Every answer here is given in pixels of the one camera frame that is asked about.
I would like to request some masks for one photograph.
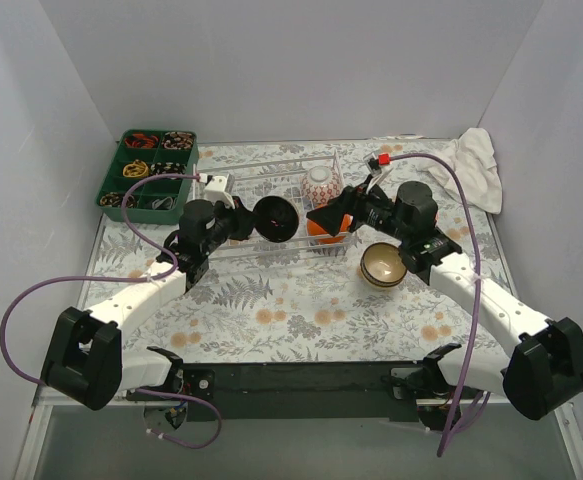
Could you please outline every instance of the white wall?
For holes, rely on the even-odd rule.
[[[113,146],[38,1],[0,0],[0,318],[32,283],[84,273]],[[50,287],[16,310],[9,346],[29,373],[78,289]],[[33,393],[0,356],[0,479],[13,475]]]
[[[495,143],[498,230],[522,297],[583,328],[583,1],[544,3],[481,126]],[[583,433],[583,394],[575,405]]]
[[[454,137],[542,0],[41,0],[114,136]]]

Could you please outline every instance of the white towel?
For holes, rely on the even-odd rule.
[[[469,203],[485,212],[502,210],[502,184],[493,158],[491,138],[484,128],[470,128],[458,140],[452,140],[436,153],[456,173]],[[458,189],[449,173],[437,162],[426,159],[417,167],[427,171],[444,189],[460,202]]]

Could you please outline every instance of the black bowl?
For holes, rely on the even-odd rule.
[[[253,208],[257,215],[255,229],[270,242],[289,240],[298,231],[300,219],[295,207],[282,197],[261,198]]]

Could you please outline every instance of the ceramic bowl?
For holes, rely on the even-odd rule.
[[[388,243],[374,243],[362,254],[362,275],[371,285],[395,287],[407,274],[407,268],[398,254],[398,247]]]
[[[313,167],[300,183],[302,195],[308,198],[314,205],[322,205],[340,195],[341,186],[338,177],[332,168]]]

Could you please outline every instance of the black bracket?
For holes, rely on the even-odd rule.
[[[202,398],[207,401],[213,400],[215,390],[215,373],[208,368],[198,368],[196,365],[184,366],[184,362],[176,354],[158,347],[148,347],[147,350],[164,355],[171,361],[171,369],[163,385],[158,387],[144,387],[145,390],[155,392],[182,392],[186,395]],[[147,395],[137,391],[127,392],[126,399],[131,402],[146,402],[158,400],[153,395]],[[164,397],[165,401],[174,401],[170,397]]]
[[[438,362],[442,360],[447,353],[460,348],[460,346],[459,343],[447,343],[446,345],[441,345],[422,360],[422,374],[425,376],[424,381],[432,392],[441,394],[449,391],[449,384],[444,379],[444,375],[442,375],[440,367],[438,367]]]
[[[40,379],[91,410],[104,407],[122,381],[118,324],[105,324],[88,311],[67,308],[58,317]]]
[[[531,420],[583,392],[582,329],[570,318],[547,324],[533,336],[521,336],[503,371],[507,398]]]

